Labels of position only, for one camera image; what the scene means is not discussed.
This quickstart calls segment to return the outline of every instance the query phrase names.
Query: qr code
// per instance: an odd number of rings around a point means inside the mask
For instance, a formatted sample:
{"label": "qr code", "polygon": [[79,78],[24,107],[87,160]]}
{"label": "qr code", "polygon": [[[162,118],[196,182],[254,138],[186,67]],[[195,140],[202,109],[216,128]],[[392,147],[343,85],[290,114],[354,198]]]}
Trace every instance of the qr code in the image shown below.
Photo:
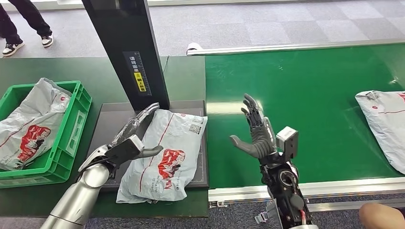
{"label": "qr code", "polygon": [[192,119],[192,122],[193,122],[193,123],[200,123],[200,124],[203,124],[204,119],[203,119],[203,117],[195,116],[195,117]]}
{"label": "qr code", "polygon": [[191,124],[189,131],[199,135],[201,132],[201,126]]}
{"label": "qr code", "polygon": [[380,95],[377,94],[376,92],[369,92],[366,94],[366,97],[368,100],[376,100],[376,99],[380,98]]}

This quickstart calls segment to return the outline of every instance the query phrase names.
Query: black pants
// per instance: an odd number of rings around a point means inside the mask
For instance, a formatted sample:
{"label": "black pants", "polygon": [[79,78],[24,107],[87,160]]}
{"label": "black pants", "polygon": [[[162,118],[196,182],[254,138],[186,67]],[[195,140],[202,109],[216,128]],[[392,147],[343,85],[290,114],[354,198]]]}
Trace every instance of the black pants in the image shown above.
{"label": "black pants", "polygon": [[[30,0],[9,0],[17,8],[18,12],[25,18],[31,28],[37,31],[40,36],[50,36],[52,31],[49,25],[43,20],[38,9]],[[7,44],[21,43],[17,28],[12,23],[7,12],[0,4],[0,34],[6,39]]]}

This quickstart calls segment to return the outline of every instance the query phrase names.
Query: yellow label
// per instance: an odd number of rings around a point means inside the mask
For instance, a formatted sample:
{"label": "yellow label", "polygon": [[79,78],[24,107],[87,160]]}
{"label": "yellow label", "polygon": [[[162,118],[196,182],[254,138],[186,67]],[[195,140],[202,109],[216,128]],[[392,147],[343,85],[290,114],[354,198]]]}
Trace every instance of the yellow label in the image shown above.
{"label": "yellow label", "polygon": [[141,92],[145,92],[146,88],[145,88],[145,84],[143,83],[142,74],[141,73],[134,73],[134,75],[135,75],[135,80],[137,81],[139,90]]}

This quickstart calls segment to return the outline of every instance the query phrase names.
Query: red wire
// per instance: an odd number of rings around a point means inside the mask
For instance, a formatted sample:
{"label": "red wire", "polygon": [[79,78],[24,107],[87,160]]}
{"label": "red wire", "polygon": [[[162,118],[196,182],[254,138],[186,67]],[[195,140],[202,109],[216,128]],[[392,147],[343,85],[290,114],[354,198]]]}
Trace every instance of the red wire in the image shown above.
{"label": "red wire", "polygon": [[307,217],[305,215],[305,211],[301,210],[301,219],[302,219],[302,224],[306,224],[307,223]]}

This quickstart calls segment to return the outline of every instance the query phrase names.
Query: robotic thumb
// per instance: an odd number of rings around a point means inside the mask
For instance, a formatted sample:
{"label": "robotic thumb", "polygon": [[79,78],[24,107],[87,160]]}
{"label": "robotic thumb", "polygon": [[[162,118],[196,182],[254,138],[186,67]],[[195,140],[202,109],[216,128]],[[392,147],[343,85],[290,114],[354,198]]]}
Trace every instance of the robotic thumb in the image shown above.
{"label": "robotic thumb", "polygon": [[137,157],[138,158],[145,158],[150,156],[156,156],[163,150],[163,146],[156,146],[153,149],[144,149]]}
{"label": "robotic thumb", "polygon": [[249,143],[246,143],[246,142],[240,140],[239,137],[236,135],[231,135],[231,136],[229,136],[229,138],[231,139],[232,144],[234,144],[234,146],[236,148],[238,148],[242,151],[245,151],[247,154],[249,154],[252,157],[259,158],[258,157],[259,153],[257,152],[257,149],[252,144],[249,144]]}

